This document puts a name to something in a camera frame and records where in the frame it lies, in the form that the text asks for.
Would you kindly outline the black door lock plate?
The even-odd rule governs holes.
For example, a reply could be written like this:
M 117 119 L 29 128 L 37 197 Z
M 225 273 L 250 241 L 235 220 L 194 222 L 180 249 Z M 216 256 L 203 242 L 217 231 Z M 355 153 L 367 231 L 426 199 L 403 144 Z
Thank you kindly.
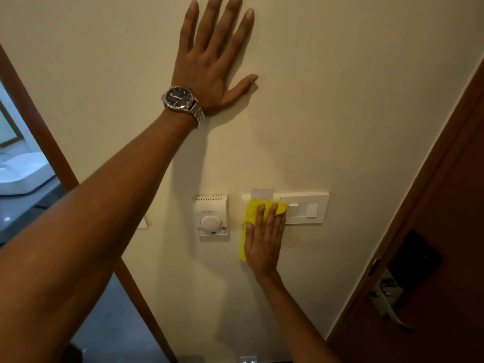
M 416 231 L 410 231 L 387 269 L 406 294 L 413 293 L 441 264 L 442 256 Z

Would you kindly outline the white wall switch plate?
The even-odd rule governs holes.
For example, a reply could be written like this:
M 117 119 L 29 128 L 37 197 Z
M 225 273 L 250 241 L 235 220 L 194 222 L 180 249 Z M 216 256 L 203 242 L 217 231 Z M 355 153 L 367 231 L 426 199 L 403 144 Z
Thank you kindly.
M 241 196 L 241 219 L 244 220 L 251 192 Z M 274 200 L 288 205 L 286 225 L 321 225 L 329 203 L 328 192 L 277 192 Z

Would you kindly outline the white ceramic sink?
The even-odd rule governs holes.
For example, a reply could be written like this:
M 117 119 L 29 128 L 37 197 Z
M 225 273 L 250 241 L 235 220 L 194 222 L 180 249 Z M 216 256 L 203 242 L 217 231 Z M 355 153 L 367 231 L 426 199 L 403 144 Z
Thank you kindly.
M 29 194 L 54 176 L 43 152 L 15 156 L 0 163 L 0 196 Z

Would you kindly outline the brown wooden door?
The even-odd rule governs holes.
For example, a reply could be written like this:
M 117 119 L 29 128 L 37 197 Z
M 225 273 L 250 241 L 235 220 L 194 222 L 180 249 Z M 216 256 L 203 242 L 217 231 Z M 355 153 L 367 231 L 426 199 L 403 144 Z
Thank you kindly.
M 410 231 L 442 256 L 383 319 L 367 295 L 330 344 L 343 363 L 484 363 L 484 123 Z

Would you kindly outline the dark bathroom counter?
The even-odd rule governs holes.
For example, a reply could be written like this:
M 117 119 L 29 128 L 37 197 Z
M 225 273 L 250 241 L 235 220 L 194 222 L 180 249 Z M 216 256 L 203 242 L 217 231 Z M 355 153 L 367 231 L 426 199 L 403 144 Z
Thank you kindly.
M 67 193 L 54 176 L 31 193 L 0 196 L 0 248 Z

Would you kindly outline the brown wooden door jamb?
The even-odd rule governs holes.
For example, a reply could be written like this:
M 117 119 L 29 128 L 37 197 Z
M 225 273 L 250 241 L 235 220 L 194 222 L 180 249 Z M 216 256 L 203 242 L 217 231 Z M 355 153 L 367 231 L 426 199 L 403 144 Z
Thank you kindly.
M 333 344 L 364 302 L 378 277 L 388 266 L 439 186 L 444 182 L 469 141 L 484 123 L 484 57 L 461 98 L 435 141 L 407 195 L 398 208 L 376 251 L 364 269 L 354 292 L 337 318 L 327 338 Z M 375 258 L 381 262 L 372 276 L 367 276 Z

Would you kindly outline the person's right forearm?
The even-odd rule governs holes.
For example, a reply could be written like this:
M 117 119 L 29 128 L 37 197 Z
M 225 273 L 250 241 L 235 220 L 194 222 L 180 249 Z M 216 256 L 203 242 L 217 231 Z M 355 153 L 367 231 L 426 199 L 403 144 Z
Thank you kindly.
M 284 286 L 279 273 L 256 274 L 293 363 L 342 363 Z

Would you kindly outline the white dial thermostat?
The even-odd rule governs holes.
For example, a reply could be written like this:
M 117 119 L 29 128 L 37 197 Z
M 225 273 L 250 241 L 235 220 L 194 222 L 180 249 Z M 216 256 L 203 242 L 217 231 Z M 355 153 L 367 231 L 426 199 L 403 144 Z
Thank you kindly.
M 195 231 L 201 241 L 229 239 L 228 195 L 195 195 L 192 199 Z

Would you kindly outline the person's left hand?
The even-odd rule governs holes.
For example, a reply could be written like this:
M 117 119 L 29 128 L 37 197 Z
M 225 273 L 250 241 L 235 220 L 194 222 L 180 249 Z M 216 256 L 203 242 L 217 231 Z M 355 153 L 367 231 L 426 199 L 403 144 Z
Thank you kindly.
M 172 86 L 189 88 L 207 116 L 231 107 L 222 106 L 223 94 L 229 89 L 227 78 L 255 23 L 255 12 L 250 8 L 234 30 L 239 11 L 221 53 L 207 53 L 209 41 L 221 18 L 222 1 L 208 0 L 201 21 L 197 23 L 193 48 L 188 53 L 178 52 L 172 77 Z

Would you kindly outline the yellow cleaning cloth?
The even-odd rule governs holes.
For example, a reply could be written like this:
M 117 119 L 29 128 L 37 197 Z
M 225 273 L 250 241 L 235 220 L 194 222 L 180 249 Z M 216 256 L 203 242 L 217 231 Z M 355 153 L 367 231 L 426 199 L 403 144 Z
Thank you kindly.
M 273 204 L 278 205 L 275 216 L 286 213 L 288 205 L 285 204 L 285 203 L 274 202 L 274 201 L 266 201 L 266 200 L 249 199 L 247 207 L 246 207 L 245 218 L 243 220 L 243 228 L 241 230 L 241 245 L 240 245 L 239 257 L 240 257 L 240 260 L 242 262 L 246 262 L 245 241 L 246 241 L 246 225 L 247 225 L 247 223 L 251 223 L 252 225 L 256 224 L 258 208 L 261 205 L 264 205 L 264 216 L 263 216 L 264 228 L 263 228 L 263 230 L 265 230 L 265 222 L 267 220 L 269 210 L 273 206 Z

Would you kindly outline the person's left forearm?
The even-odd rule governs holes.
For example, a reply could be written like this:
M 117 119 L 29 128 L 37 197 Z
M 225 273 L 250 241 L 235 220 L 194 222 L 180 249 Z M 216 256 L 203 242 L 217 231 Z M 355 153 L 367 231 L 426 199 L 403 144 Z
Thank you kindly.
M 165 109 L 0 249 L 0 363 L 58 362 L 196 127 Z

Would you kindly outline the silver wristwatch with dark dial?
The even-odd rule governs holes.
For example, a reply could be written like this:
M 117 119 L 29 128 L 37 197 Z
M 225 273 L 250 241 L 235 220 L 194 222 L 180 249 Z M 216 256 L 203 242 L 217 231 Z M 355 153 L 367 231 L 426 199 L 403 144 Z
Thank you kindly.
M 199 100 L 189 88 L 171 86 L 162 96 L 161 101 L 165 108 L 173 112 L 190 115 L 196 122 L 197 128 L 204 122 L 203 112 Z

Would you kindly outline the person's right hand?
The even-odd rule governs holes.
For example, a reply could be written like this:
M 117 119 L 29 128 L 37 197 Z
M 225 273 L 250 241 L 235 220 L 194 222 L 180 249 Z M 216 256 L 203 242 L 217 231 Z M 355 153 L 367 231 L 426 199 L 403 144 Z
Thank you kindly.
M 258 208 L 255 235 L 248 255 L 249 257 L 246 257 L 246 262 L 259 283 L 268 281 L 278 283 L 280 275 L 277 271 L 277 265 L 282 247 L 282 237 L 286 226 L 286 213 L 278 215 L 279 233 L 275 242 L 265 242 L 263 216 L 264 205 L 261 205 Z

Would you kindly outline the framed bathroom mirror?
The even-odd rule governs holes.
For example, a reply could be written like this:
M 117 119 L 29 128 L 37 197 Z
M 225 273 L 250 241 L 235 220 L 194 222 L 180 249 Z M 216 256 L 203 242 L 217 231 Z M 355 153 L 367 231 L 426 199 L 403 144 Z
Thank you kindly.
M 0 148 L 6 148 L 22 140 L 23 134 L 0 100 Z

